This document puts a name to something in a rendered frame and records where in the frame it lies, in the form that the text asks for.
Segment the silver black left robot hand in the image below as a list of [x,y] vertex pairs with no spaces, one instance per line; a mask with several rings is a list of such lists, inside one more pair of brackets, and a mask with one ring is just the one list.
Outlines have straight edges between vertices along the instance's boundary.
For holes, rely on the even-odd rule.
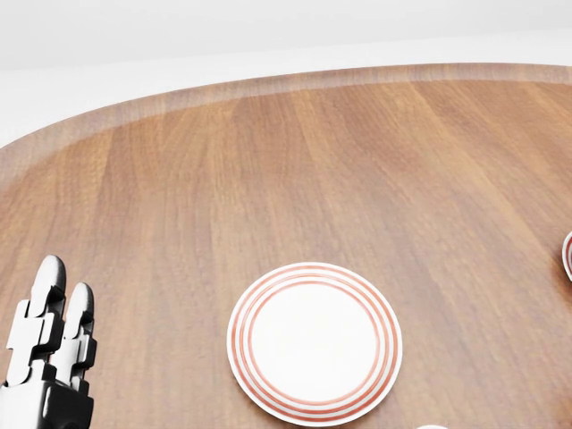
[[63,261],[42,261],[29,299],[18,303],[0,384],[0,429],[89,429],[94,400],[85,373],[95,363],[93,290],[78,283],[65,294]]

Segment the white plate with red rings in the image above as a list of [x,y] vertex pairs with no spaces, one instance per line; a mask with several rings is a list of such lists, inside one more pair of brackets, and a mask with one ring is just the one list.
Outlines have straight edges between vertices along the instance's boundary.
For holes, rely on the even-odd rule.
[[231,312],[226,349],[240,388],[295,425],[342,425],[379,405],[396,382],[396,313],[364,277],[326,263],[263,275]]
[[566,236],[561,250],[562,264],[570,281],[572,281],[572,231]]

